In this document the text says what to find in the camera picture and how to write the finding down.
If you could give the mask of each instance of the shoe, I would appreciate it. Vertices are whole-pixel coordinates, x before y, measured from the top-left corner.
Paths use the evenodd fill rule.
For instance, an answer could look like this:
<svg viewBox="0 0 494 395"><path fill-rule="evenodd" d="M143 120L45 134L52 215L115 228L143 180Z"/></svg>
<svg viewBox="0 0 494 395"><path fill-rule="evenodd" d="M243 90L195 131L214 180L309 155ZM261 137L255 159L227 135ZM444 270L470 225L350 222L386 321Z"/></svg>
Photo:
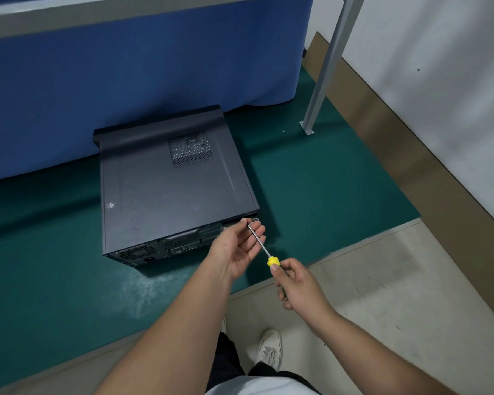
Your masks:
<svg viewBox="0 0 494 395"><path fill-rule="evenodd" d="M282 337L275 329L266 330L260 338L256 363L264 362L279 371L282 364Z"/></svg>
<svg viewBox="0 0 494 395"><path fill-rule="evenodd" d="M227 334L227 320L225 319L225 316L223 317L223 320L221 321L220 332Z"/></svg>

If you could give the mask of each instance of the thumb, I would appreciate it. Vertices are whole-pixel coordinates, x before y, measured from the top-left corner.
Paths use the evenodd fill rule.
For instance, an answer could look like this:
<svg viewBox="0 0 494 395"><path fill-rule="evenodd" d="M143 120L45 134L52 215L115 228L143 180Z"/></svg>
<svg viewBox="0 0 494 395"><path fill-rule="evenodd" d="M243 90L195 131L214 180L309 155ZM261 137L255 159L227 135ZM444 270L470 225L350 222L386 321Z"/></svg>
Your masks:
<svg viewBox="0 0 494 395"><path fill-rule="evenodd" d="M277 281L280 283L280 285L284 288L288 287L289 285L292 285L292 283L294 282L293 279L291 279L286 273L285 271L282 269L281 266L277 265L277 264L273 264L271 265L270 267L271 269L271 274L273 275L273 277L275 279L277 279Z"/></svg>
<svg viewBox="0 0 494 395"><path fill-rule="evenodd" d="M242 218L238 223L230 226L229 229L231 231L235 232L236 234L239 234L246 227L247 227L247 219L246 218Z"/></svg>

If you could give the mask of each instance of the person's right hand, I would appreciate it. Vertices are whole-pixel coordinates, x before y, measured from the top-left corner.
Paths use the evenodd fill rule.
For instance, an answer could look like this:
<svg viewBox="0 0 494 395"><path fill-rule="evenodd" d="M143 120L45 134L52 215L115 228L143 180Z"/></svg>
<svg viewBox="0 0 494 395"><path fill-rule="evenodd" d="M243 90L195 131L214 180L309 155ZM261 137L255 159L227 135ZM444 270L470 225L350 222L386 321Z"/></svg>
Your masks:
<svg viewBox="0 0 494 395"><path fill-rule="evenodd" d="M322 321L336 313L335 310L329 305L318 281L303 264L294 258L285 259L281 264L289 276L276 264L271 265L271 273L277 286L285 289L287 299L284 299L282 289L278 290L283 307L294 309L313 332L318 332Z"/></svg>

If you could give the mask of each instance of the hand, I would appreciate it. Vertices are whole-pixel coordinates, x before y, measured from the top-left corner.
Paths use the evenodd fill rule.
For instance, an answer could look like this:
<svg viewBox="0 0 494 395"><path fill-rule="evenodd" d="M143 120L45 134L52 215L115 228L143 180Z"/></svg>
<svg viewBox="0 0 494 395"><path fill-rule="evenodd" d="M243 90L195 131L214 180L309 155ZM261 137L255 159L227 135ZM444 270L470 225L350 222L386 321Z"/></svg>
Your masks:
<svg viewBox="0 0 494 395"><path fill-rule="evenodd" d="M247 227L251 221L251 219L242 218L237 224L227 227L212 242L207 256L212 263L225 269L225 274L231 283L245 272L249 263L262 249ZM260 221L255 221L251 227L260 241L265 242L265 236L262 235L265 232L265 226L262 226Z"/></svg>
<svg viewBox="0 0 494 395"><path fill-rule="evenodd" d="M289 276L278 265L271 265L271 273L277 281L277 287L285 289L287 299L284 299L282 289L278 290L284 309L294 309L311 330L317 333L322 321L336 312L329 305L318 281L303 264L294 258L286 259L281 264Z"/></svg>

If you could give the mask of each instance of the person's left forearm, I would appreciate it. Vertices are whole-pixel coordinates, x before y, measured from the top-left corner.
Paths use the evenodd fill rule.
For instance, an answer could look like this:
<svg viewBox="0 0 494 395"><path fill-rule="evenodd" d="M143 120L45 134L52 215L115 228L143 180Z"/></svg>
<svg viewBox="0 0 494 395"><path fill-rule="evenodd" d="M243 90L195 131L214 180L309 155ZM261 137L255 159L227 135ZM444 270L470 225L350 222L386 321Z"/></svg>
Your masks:
<svg viewBox="0 0 494 395"><path fill-rule="evenodd" d="M96 394L203 394L230 289L225 266L204 259Z"/></svg>

